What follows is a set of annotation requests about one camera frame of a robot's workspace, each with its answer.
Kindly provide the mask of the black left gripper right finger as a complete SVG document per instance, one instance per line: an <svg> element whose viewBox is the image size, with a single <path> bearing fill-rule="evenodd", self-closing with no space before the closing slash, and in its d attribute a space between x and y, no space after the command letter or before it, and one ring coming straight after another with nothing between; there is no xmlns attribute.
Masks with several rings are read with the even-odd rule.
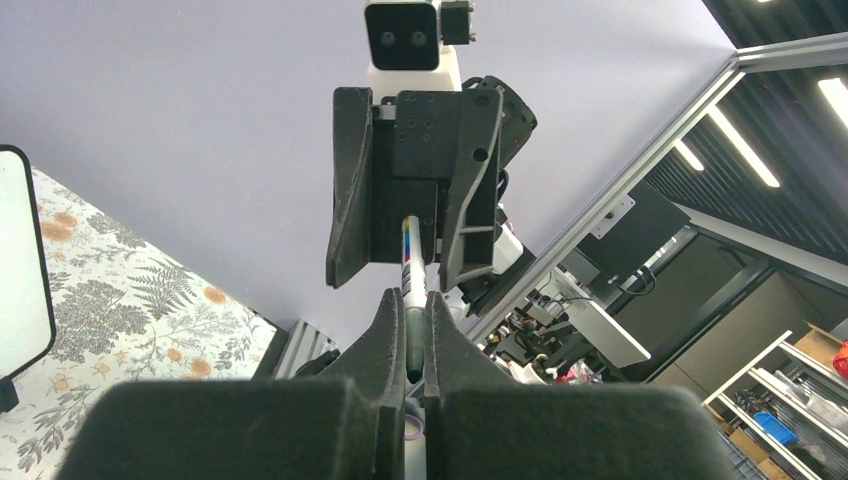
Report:
<svg viewBox="0 0 848 480"><path fill-rule="evenodd" d="M679 388L528 385L505 374L428 296L430 479L729 479L728 450Z"/></svg>

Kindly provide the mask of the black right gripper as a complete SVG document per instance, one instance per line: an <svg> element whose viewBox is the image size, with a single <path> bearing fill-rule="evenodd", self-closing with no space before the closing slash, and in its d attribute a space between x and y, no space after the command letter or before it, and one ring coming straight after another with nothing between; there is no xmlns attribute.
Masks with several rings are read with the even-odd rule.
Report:
<svg viewBox="0 0 848 480"><path fill-rule="evenodd" d="M326 283L341 288L368 261L400 262L408 215L422 221L424 260L441 262L441 291L490 273L502 94L404 91L372 100L367 87L333 93Z"/></svg>

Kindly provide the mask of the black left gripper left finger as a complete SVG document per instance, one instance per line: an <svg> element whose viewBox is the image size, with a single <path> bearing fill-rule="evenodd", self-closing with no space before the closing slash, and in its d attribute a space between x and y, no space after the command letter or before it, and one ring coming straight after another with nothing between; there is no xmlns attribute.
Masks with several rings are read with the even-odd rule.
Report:
<svg viewBox="0 0 848 480"><path fill-rule="evenodd" d="M289 380L136 381L107 391L62 479L400 479L405 327L398 289L325 370Z"/></svg>

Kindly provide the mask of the green capped whiteboard marker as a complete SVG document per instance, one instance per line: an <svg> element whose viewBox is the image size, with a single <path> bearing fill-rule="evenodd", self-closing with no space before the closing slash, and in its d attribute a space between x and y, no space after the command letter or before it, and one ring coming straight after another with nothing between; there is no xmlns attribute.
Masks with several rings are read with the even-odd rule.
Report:
<svg viewBox="0 0 848 480"><path fill-rule="evenodd" d="M423 376L424 310L427 304L427 275L417 216L409 215L403 220L402 240L401 293L406 323L406 371L409 382L415 384Z"/></svg>

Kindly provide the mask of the white board with black frame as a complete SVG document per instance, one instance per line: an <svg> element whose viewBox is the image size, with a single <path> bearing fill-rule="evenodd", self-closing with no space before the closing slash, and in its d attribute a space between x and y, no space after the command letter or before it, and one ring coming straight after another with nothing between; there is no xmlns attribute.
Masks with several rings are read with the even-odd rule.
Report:
<svg viewBox="0 0 848 480"><path fill-rule="evenodd" d="M32 169L26 154L1 146L1 411L19 403L14 378L56 339L49 275Z"/></svg>

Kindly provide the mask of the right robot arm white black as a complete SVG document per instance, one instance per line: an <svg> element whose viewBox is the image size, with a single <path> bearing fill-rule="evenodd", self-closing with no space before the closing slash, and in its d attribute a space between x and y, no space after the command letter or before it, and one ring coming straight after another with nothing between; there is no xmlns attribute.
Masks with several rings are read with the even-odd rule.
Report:
<svg viewBox="0 0 848 480"><path fill-rule="evenodd" d="M327 86L332 97L331 227L326 294L303 313L336 338L365 326L364 306L382 284L366 265L405 262L405 220L418 220L425 264L442 291L459 288L474 311L491 307L530 261L507 229L558 198L509 165L536 128L525 101L494 77L447 71L370 72L363 86Z"/></svg>

